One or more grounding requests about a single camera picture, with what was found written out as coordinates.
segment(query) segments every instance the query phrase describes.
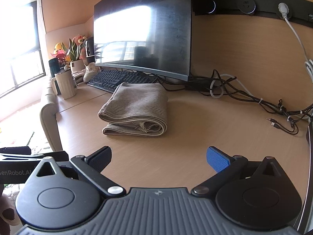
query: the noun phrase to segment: curved black monitor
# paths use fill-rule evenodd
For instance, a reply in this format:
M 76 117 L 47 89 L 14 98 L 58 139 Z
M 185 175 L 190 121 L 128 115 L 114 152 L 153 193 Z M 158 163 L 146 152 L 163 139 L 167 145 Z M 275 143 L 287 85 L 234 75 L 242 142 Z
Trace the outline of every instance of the curved black monitor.
M 98 66 L 188 80 L 191 0 L 102 0 L 94 7 Z

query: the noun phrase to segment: keyboard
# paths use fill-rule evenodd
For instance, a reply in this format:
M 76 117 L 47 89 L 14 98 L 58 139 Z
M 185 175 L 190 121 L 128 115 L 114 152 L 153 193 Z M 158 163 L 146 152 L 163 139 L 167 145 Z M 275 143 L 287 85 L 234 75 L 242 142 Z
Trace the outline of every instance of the keyboard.
M 149 76 L 143 72 L 101 70 L 87 85 L 113 93 L 115 89 L 123 82 L 129 84 L 155 83 L 156 76 Z

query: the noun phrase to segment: window frame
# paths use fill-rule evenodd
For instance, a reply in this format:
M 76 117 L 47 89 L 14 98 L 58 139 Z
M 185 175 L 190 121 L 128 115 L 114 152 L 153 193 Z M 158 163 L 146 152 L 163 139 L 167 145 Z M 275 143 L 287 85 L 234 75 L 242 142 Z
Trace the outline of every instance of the window frame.
M 29 54 L 29 53 L 33 53 L 33 52 L 36 52 L 38 51 L 39 52 L 39 57 L 40 57 L 40 62 L 41 62 L 41 66 L 42 66 L 42 70 L 43 72 L 40 73 L 39 75 L 31 78 L 31 79 L 28 79 L 20 84 L 17 84 L 16 82 L 16 79 L 15 79 L 15 75 L 14 75 L 14 71 L 13 71 L 13 67 L 12 67 L 12 64 L 10 63 L 10 69 L 11 69 L 11 74 L 12 74 L 12 78 L 13 78 L 13 82 L 14 82 L 14 87 L 7 90 L 6 92 L 0 94 L 0 98 L 6 96 L 7 94 L 13 92 L 14 90 L 30 83 L 30 82 L 33 82 L 41 77 L 44 77 L 46 76 L 46 72 L 45 72 L 45 69 L 44 69 L 44 65 L 43 65 L 43 59 L 42 59 L 42 55 L 41 55 L 41 49 L 40 49 L 40 43 L 39 43 L 39 33 L 38 33 L 38 19 L 37 19 L 37 0 L 33 1 L 33 2 L 30 2 L 24 6 L 30 6 L 32 7 L 32 12 L 33 12 L 33 20 L 34 20 L 34 30 L 35 30 L 35 38 L 36 38 L 36 45 L 35 47 L 31 48 L 30 50 L 18 55 L 18 56 L 15 56 L 13 57 L 11 60 L 14 60 L 15 58 L 17 57 L 20 57 L 20 56 L 23 56 L 23 55 L 26 55 L 26 54 Z

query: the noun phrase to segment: striped fabric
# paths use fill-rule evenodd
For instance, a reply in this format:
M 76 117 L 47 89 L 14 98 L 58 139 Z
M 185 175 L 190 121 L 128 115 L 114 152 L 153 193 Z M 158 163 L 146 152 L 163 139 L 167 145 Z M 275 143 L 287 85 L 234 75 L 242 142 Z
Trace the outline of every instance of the striped fabric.
M 160 136 L 167 129 L 167 96 L 161 84 L 120 84 L 99 110 L 105 135 Z

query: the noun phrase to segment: metal screw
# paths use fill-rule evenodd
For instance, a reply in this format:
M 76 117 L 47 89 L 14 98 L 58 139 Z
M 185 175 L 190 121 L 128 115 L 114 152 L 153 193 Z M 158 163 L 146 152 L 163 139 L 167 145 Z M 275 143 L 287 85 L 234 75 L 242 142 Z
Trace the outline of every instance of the metal screw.
M 209 192 L 209 188 L 207 188 L 206 186 L 197 186 L 193 189 L 193 191 L 196 193 L 196 194 L 206 194 Z
M 111 186 L 108 188 L 108 193 L 110 194 L 120 194 L 123 192 L 123 188 L 120 186 Z

